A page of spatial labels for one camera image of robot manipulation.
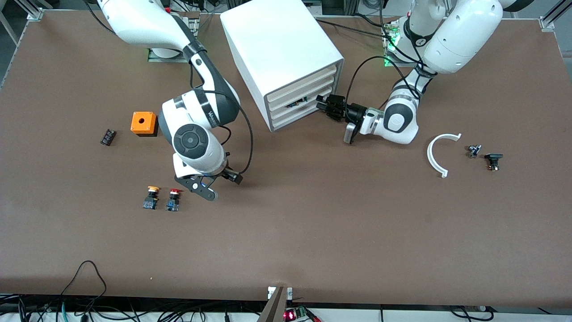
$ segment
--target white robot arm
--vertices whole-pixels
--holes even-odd
[[[227,153],[211,128],[230,123],[240,110],[238,95],[206,55],[206,49],[176,14],[158,0],[100,0],[109,25],[125,42],[146,48],[182,52],[203,80],[203,85],[163,103],[159,126],[173,146],[175,180],[207,200],[217,194],[209,188],[222,176],[235,183],[241,172],[228,167]]]
[[[379,135],[400,144],[409,144],[417,131],[419,101],[429,82],[438,74],[455,73],[465,66],[491,37],[502,19],[503,10],[518,11],[533,0],[458,0],[445,15],[443,0],[415,0],[411,15],[398,20],[399,36],[390,50],[416,67],[395,83],[384,111],[345,105],[346,113],[357,113],[346,121],[344,141],[351,143],[357,133]],[[322,103],[332,101],[323,99]]]

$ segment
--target orange box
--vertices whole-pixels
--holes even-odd
[[[131,132],[138,136],[157,136],[159,122],[153,112],[133,112]]]

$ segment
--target brown tabletop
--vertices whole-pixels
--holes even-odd
[[[323,28],[345,57],[344,95],[380,40]],[[348,146],[322,113],[270,133],[218,16],[200,38],[240,96],[255,153],[240,186],[218,180],[216,202],[184,192],[171,213],[172,147],[129,124],[188,91],[188,65],[147,62],[85,11],[29,23],[0,92],[0,292],[59,293],[90,259],[117,296],[262,300],[282,284],[304,301],[572,307],[572,86],[537,21],[503,21],[465,68],[438,76],[407,146]],[[350,101],[379,106],[397,79],[371,61]],[[229,126],[243,168],[247,127]],[[426,158],[442,133],[462,133],[434,148],[446,179]],[[469,159],[470,144],[503,153],[500,171]],[[148,185],[162,188],[158,210],[141,208]],[[100,291],[91,268],[70,289]]]

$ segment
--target white c-shaped part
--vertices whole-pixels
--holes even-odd
[[[441,172],[441,178],[446,178],[448,171],[447,171],[447,169],[440,166],[439,163],[437,163],[437,161],[435,161],[435,158],[433,157],[433,143],[435,143],[435,141],[437,141],[439,139],[449,139],[449,140],[457,141],[460,138],[461,138],[461,133],[459,133],[459,135],[441,134],[441,135],[436,136],[433,139],[433,141],[431,141],[431,143],[429,143],[429,146],[427,147],[427,159],[429,159],[429,163],[431,163],[431,166],[433,166],[433,168],[435,170]]]

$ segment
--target white box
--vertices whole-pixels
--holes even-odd
[[[220,15],[232,57],[271,132],[336,92],[344,57],[301,0],[251,0]]]

